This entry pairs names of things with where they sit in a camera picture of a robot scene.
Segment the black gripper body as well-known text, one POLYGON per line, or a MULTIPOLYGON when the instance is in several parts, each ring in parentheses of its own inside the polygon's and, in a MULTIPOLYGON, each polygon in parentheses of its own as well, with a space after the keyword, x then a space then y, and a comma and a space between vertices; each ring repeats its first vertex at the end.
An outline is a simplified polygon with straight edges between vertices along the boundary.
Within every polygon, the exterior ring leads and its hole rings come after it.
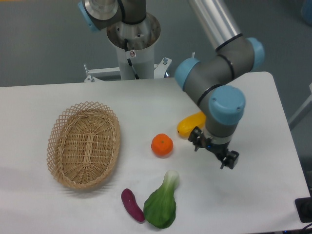
POLYGON ((215 137, 215 136, 203 136, 201 139, 201 146, 215 154, 217 158, 225 158, 228 154, 228 145, 231 141, 231 137, 215 137))

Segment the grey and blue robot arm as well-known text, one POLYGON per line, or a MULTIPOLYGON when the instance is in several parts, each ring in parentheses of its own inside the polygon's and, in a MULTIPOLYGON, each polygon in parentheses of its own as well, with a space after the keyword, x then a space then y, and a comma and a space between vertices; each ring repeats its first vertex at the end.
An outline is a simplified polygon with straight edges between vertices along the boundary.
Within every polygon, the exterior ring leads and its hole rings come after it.
MULTIPOLYGON (((221 0, 192 0, 190 6, 216 51, 201 62, 191 57, 175 71, 175 80, 206 116, 188 140, 204 148, 232 169, 239 154, 228 146, 244 114, 243 93, 230 82, 258 67, 265 57, 263 45, 245 38, 221 0)), ((78 7, 92 31, 106 30, 116 48, 122 80, 155 78, 154 45, 160 36, 158 20, 147 12, 144 0, 82 0, 78 7)))

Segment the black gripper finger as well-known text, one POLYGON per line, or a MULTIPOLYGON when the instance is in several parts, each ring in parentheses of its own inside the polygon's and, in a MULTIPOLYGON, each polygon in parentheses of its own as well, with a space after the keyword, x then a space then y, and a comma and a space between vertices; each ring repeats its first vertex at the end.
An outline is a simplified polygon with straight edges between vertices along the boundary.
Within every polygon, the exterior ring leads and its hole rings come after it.
POLYGON ((199 127, 194 127, 191 131, 188 141, 191 142, 195 146, 195 151, 197 151, 199 148, 203 148, 203 132, 199 127))
POLYGON ((225 156, 221 161, 220 169, 227 167, 229 169, 233 169, 238 163, 239 152, 237 151, 227 151, 225 156))

